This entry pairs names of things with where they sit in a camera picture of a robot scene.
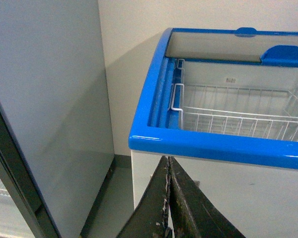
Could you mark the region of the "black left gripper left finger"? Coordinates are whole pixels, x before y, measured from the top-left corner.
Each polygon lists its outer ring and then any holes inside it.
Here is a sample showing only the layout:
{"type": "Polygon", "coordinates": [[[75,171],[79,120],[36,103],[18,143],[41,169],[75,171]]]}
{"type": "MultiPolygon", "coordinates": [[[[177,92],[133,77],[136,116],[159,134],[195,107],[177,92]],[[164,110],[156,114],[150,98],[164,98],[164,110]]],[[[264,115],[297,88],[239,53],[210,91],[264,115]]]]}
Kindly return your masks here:
{"type": "Polygon", "coordinates": [[[162,156],[119,238],[169,237],[169,159],[162,156]]]}

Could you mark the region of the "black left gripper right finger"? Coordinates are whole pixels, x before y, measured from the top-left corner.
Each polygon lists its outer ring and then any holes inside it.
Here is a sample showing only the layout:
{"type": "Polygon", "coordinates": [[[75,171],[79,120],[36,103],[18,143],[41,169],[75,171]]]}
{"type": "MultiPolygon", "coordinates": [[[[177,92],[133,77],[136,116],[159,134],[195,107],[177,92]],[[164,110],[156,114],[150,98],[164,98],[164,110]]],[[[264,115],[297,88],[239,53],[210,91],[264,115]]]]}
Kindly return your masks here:
{"type": "Polygon", "coordinates": [[[170,164],[170,209],[176,238],[243,238],[174,157],[170,164]]]}

